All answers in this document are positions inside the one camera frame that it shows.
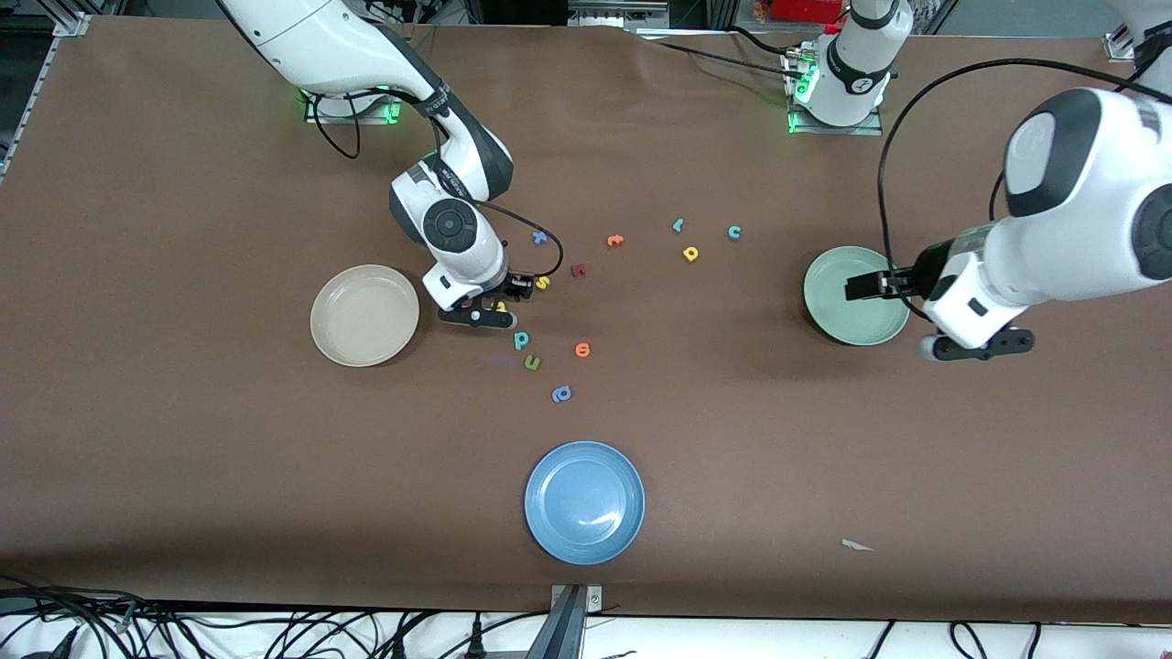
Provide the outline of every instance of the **beige plate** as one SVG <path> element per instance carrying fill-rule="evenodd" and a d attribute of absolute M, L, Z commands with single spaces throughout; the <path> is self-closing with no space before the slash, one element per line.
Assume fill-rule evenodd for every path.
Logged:
<path fill-rule="evenodd" d="M 329 280 L 309 312 L 321 354 L 342 366 L 374 366 L 395 356 L 415 334 L 420 298 L 397 271 L 359 265 Z"/>

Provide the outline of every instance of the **blue plate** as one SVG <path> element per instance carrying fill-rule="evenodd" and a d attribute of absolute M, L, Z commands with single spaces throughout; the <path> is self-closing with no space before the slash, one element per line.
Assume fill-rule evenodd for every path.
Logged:
<path fill-rule="evenodd" d="M 545 455 L 525 488 L 525 521 L 558 561 L 605 563 L 643 524 L 643 482 L 635 466 L 600 442 L 571 442 Z"/>

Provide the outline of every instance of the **plate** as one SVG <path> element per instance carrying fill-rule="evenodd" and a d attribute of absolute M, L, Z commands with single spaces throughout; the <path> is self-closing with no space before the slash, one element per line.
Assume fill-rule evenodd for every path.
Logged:
<path fill-rule="evenodd" d="M 874 346 L 899 334 L 909 315 L 900 300 L 846 300 L 847 279 L 880 270 L 887 270 L 887 258 L 866 247 L 834 247 L 813 259 L 803 293 L 823 332 L 852 346 Z"/>
<path fill-rule="evenodd" d="M 525 521 L 537 543 L 558 561 L 605 563 L 639 535 L 643 482 L 634 464 L 607 444 L 563 444 L 529 477 Z"/>
<path fill-rule="evenodd" d="M 374 366 L 398 354 L 415 334 L 420 298 L 384 265 L 339 273 L 318 293 L 309 332 L 321 354 L 342 366 Z"/>

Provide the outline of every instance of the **cable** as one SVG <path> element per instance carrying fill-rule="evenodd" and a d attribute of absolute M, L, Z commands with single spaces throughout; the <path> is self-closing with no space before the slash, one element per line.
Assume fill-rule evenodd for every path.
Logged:
<path fill-rule="evenodd" d="M 721 62 L 728 62 L 730 64 L 737 64 L 741 67 L 748 67 L 750 69 L 757 69 L 769 73 L 776 73 L 777 75 L 783 75 L 785 77 L 802 77 L 802 74 L 796 70 L 785 70 L 774 67 L 765 67 L 762 64 L 755 64 L 752 62 L 745 62 L 744 60 L 734 60 L 732 57 L 725 57 L 724 55 L 717 55 L 715 53 L 706 53 L 704 50 L 696 50 L 695 48 L 688 48 L 687 46 L 676 46 L 675 43 L 663 43 L 662 41 L 656 41 L 660 46 L 665 48 L 670 48 L 673 50 L 680 50 L 683 53 L 691 53 L 693 55 L 700 55 L 702 57 L 709 57 L 713 60 L 718 60 Z"/>
<path fill-rule="evenodd" d="M 1026 651 L 1026 659 L 1034 659 L 1034 651 L 1037 650 L 1037 641 L 1042 640 L 1042 623 L 1030 623 L 1034 625 L 1034 638 L 1029 641 L 1029 648 Z"/>
<path fill-rule="evenodd" d="M 1095 69 L 1089 69 L 1086 67 L 1079 67 L 1077 64 L 1068 64 L 1065 62 L 1055 62 L 1051 60 L 1036 60 L 1030 57 L 1008 57 L 1002 60 L 989 60 L 986 62 L 977 62 L 975 64 L 961 67 L 959 69 L 949 72 L 933 80 L 922 89 L 920 89 L 915 94 L 915 96 L 913 96 L 912 100 L 908 101 L 906 106 L 904 106 L 904 109 L 900 110 L 899 116 L 895 117 L 895 122 L 892 123 L 891 131 L 887 133 L 887 137 L 884 140 L 883 151 L 879 154 L 879 169 L 875 176 L 875 191 L 879 197 L 879 225 L 880 229 L 883 230 L 884 256 L 887 257 L 888 269 L 895 270 L 895 261 L 892 258 L 892 250 L 891 250 L 891 227 L 887 224 L 887 199 L 884 192 L 884 181 L 887 175 L 887 156 L 891 152 L 892 141 L 895 138 L 895 135 L 899 134 L 899 128 L 904 124 L 904 120 L 907 118 L 907 115 L 912 111 L 912 109 L 917 106 L 917 103 L 919 103 L 933 89 L 940 87 L 941 84 L 948 82 L 949 80 L 960 77 L 965 74 L 983 69 L 997 68 L 997 67 L 1037 67 L 1037 68 L 1055 69 L 1067 73 L 1079 74 L 1086 77 L 1099 80 L 1102 82 L 1118 84 L 1126 89 L 1131 89 L 1132 91 L 1138 91 L 1140 94 L 1151 96 L 1163 103 L 1172 104 L 1172 96 L 1168 96 L 1167 94 L 1164 94 L 1163 91 L 1158 91 L 1150 87 L 1138 84 L 1130 80 L 1124 80 L 1115 75 L 1097 72 Z M 902 287 L 900 287 L 899 283 L 894 281 L 894 279 L 892 280 L 892 287 L 895 290 L 895 293 L 899 295 L 899 299 L 912 313 L 925 320 L 928 320 L 927 314 L 925 314 L 924 311 L 921 311 L 919 307 L 913 305 L 909 299 L 907 299 L 907 295 L 904 293 Z"/>
<path fill-rule="evenodd" d="M 1006 170 L 1001 170 L 997 175 L 997 179 L 993 182 L 993 192 L 989 193 L 989 222 L 996 222 L 997 215 L 995 206 L 997 205 L 997 190 L 1001 189 L 1001 183 L 1006 179 Z"/>
<path fill-rule="evenodd" d="M 765 43 L 764 41 L 757 39 L 756 35 L 754 35 L 751 32 L 749 32 L 748 29 L 745 29 L 745 28 L 743 28 L 743 27 L 741 27 L 738 25 L 730 25 L 727 28 L 724 28 L 724 32 L 735 32 L 735 33 L 740 34 L 741 36 L 744 36 L 745 39 L 748 39 L 749 41 L 751 41 L 754 46 L 756 46 L 757 48 L 761 48 L 762 50 L 764 50 L 766 53 L 772 53 L 775 55 L 784 55 L 785 54 L 785 50 L 786 50 L 785 48 L 778 48 L 777 46 L 770 46 L 769 43 Z"/>
<path fill-rule="evenodd" d="M 402 643 L 403 639 L 407 638 L 407 634 L 411 633 L 411 630 L 414 630 L 416 626 L 418 626 L 420 623 L 422 623 L 423 620 L 427 620 L 428 618 L 430 618 L 430 617 L 432 617 L 432 616 L 435 616 L 437 613 L 440 613 L 440 612 L 438 611 L 423 611 L 418 616 L 411 618 L 410 620 L 408 620 L 407 623 L 404 623 L 402 627 L 400 627 L 398 630 L 396 630 L 395 633 L 390 637 L 390 639 L 387 640 L 387 643 L 383 643 L 382 645 L 375 647 L 374 652 L 370 653 L 370 658 L 372 659 L 387 659 L 387 655 L 390 654 L 390 652 L 394 648 L 394 646 L 395 646 L 396 643 Z"/>
<path fill-rule="evenodd" d="M 318 133 L 321 133 L 321 136 L 326 138 L 326 142 L 329 142 L 329 145 L 333 147 L 335 151 L 338 151 L 339 154 L 346 156 L 347 158 L 349 158 L 352 161 L 356 161 L 357 157 L 359 157 L 359 154 L 362 152 L 362 129 L 359 127 L 359 113 L 354 108 L 354 98 L 352 98 L 349 95 L 347 95 L 346 100 L 350 103 L 350 115 L 353 115 L 353 117 L 354 117 L 354 152 L 353 154 L 350 154 L 346 149 L 342 149 L 341 147 L 339 147 L 338 142 L 334 142 L 334 138 L 331 137 L 328 133 L 326 133 L 326 128 L 323 125 L 321 125 L 321 113 L 318 111 L 318 104 L 321 103 L 321 94 L 314 94 L 314 96 L 313 96 L 313 123 L 318 124 Z"/>
<path fill-rule="evenodd" d="M 1136 68 L 1136 70 L 1134 70 L 1134 72 L 1132 72 L 1132 74 L 1127 76 L 1127 82 L 1136 82 L 1137 80 L 1139 80 L 1139 79 L 1140 79 L 1140 76 L 1143 76 L 1143 75 L 1144 75 L 1145 73 L 1147 73 L 1147 69 L 1149 69 L 1149 68 L 1150 68 L 1150 67 L 1151 67 L 1151 66 L 1152 66 L 1153 63 L 1156 63 L 1156 59 L 1152 59 L 1152 60 L 1149 60 L 1149 61 L 1147 61 L 1147 62 L 1146 62 L 1145 64 L 1143 64 L 1143 66 L 1140 66 L 1140 67 Z M 1125 89 L 1125 87 L 1123 87 L 1123 86 L 1120 84 L 1119 87 L 1116 87 L 1116 88 L 1115 88 L 1115 91 L 1123 91 L 1124 89 Z"/>
<path fill-rule="evenodd" d="M 895 626 L 895 620 L 887 620 L 887 626 L 883 629 L 879 633 L 879 639 L 875 640 L 874 648 L 871 650 L 871 654 L 867 654 L 867 659 L 875 659 L 879 657 L 879 651 L 883 650 L 883 644 L 887 640 L 887 634 L 891 633 L 891 629 Z"/>
<path fill-rule="evenodd" d="M 545 616 L 547 613 L 548 613 L 547 611 L 540 611 L 540 612 L 533 612 L 533 613 L 519 613 L 517 616 L 513 616 L 512 618 L 505 618 L 504 620 L 500 620 L 499 623 L 492 623 L 491 625 L 484 627 L 481 631 L 481 634 L 482 636 L 486 634 L 486 633 L 491 632 L 492 630 L 495 630 L 497 627 L 503 627 L 503 626 L 507 625 L 509 623 L 516 623 L 517 620 L 520 620 L 523 618 L 532 618 L 533 616 Z M 436 657 L 436 659 L 448 659 L 448 657 L 451 657 L 452 654 L 455 654 L 456 652 L 458 652 L 459 648 L 464 647 L 464 645 L 466 645 L 468 641 L 470 641 L 470 640 L 472 640 L 471 637 L 465 638 L 464 640 L 462 640 L 462 641 L 457 643 L 456 645 L 449 647 L 447 652 L 444 652 L 440 657 Z"/>
<path fill-rule="evenodd" d="M 33 599 L 46 599 L 48 602 L 57 604 L 63 609 L 68 609 L 69 611 L 77 613 L 81 617 L 81 619 L 89 626 L 89 629 L 93 630 L 94 636 L 97 639 L 98 648 L 102 651 L 102 659 L 109 659 L 109 651 L 107 650 L 105 643 L 102 638 L 101 634 L 102 631 L 104 631 L 105 634 L 114 641 L 114 644 L 118 647 L 118 651 L 122 652 L 122 655 L 125 659 L 134 659 L 134 655 L 130 653 L 130 650 L 127 647 L 127 645 L 122 643 L 122 639 L 114 633 L 114 630 L 111 630 L 110 626 L 105 624 L 105 620 L 103 620 L 100 616 L 96 616 L 93 612 L 86 610 L 77 603 L 73 602 L 71 599 L 60 597 L 56 593 L 45 590 L 41 586 L 34 585 L 29 582 L 26 582 L 25 579 L 20 579 L 8 575 L 0 575 L 0 579 L 25 586 L 25 589 L 30 591 L 30 595 L 28 595 L 28 597 L 32 597 Z"/>
<path fill-rule="evenodd" d="M 976 632 L 973 631 L 973 627 L 970 627 L 968 623 L 961 623 L 959 620 L 948 624 L 948 638 L 952 639 L 953 647 L 956 648 L 956 652 L 963 654 L 965 659 L 976 659 L 976 657 L 973 657 L 960 646 L 960 640 L 956 638 L 956 627 L 963 629 L 968 632 L 968 636 L 973 637 L 973 643 L 976 644 L 976 651 L 981 654 L 981 659 L 989 659 L 989 655 L 984 653 L 984 646 L 981 645 L 981 639 L 976 638 Z"/>
<path fill-rule="evenodd" d="M 432 133 L 432 135 L 435 136 L 435 140 L 436 140 L 435 157 L 437 159 L 440 158 L 440 147 L 442 145 L 441 141 L 440 141 L 440 131 L 442 129 L 443 129 L 443 127 L 440 125 L 440 122 L 436 121 L 435 117 L 431 117 L 431 133 Z M 553 240 L 553 244 L 557 245 L 557 247 L 558 247 L 558 260 L 557 260 L 557 263 L 554 263 L 553 267 L 551 267 L 550 270 L 546 270 L 545 272 L 541 272 L 541 273 L 537 273 L 533 277 L 538 277 L 538 278 L 540 278 L 540 277 L 548 277 L 548 276 L 553 274 L 554 272 L 557 272 L 558 269 L 561 267 L 561 261 L 565 259 L 565 256 L 566 256 L 566 249 L 561 245 L 561 240 L 559 240 L 558 237 L 552 231 L 550 231 L 548 229 L 541 226 L 540 224 L 538 224 L 538 223 L 536 223 L 536 222 L 533 222 L 533 220 L 531 220 L 529 218 L 525 218 L 525 217 L 523 217 L 523 216 L 520 216 L 520 215 L 518 215 L 518 213 L 516 213 L 516 212 L 513 212 L 513 211 L 511 211 L 509 209 L 505 209 L 505 208 L 502 208 L 502 206 L 498 206 L 498 205 L 495 205 L 495 204 L 490 204 L 489 202 L 482 202 L 479 199 L 473 199 L 471 197 L 464 197 L 464 196 L 457 193 L 456 190 L 452 190 L 451 186 L 450 186 L 450 184 L 448 183 L 448 181 L 444 179 L 442 176 L 437 176 L 436 178 L 440 179 L 440 186 L 443 188 L 444 191 L 448 192 L 449 195 L 451 195 L 452 197 L 456 197 L 457 199 L 463 199 L 466 203 L 475 204 L 475 205 L 484 208 L 484 209 L 497 211 L 500 215 L 506 215 L 506 216 L 516 219 L 517 222 L 524 224 L 525 226 L 529 226 L 531 229 L 534 229 L 537 231 L 540 231 L 540 232 L 545 233 L 546 236 L 550 237 L 550 240 Z"/>
<path fill-rule="evenodd" d="M 8 641 L 9 641 L 9 640 L 12 640 L 12 637 L 16 636 L 16 632 L 19 632 L 20 630 L 22 630 L 22 629 L 27 627 L 29 623 L 35 623 L 35 621 L 38 621 L 39 619 L 40 619 L 40 618 L 38 618 L 38 617 L 33 616 L 33 617 L 29 617 L 29 618 L 28 618 L 27 620 L 25 620 L 23 623 L 21 623 L 21 624 L 19 624 L 19 625 L 16 625 L 16 629 L 15 629 L 15 630 L 13 630 L 13 631 L 8 632 L 8 636 L 4 637 L 4 640 L 0 640 L 0 650 L 4 650 L 4 646 L 8 645 Z"/>

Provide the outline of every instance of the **green plate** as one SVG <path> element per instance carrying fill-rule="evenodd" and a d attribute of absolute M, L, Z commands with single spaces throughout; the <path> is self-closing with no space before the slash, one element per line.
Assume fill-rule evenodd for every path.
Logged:
<path fill-rule="evenodd" d="M 834 247 L 813 259 L 806 271 L 806 308 L 822 330 L 844 344 L 874 346 L 891 340 L 909 315 L 899 300 L 846 301 L 846 280 L 887 270 L 887 259 L 866 247 Z"/>

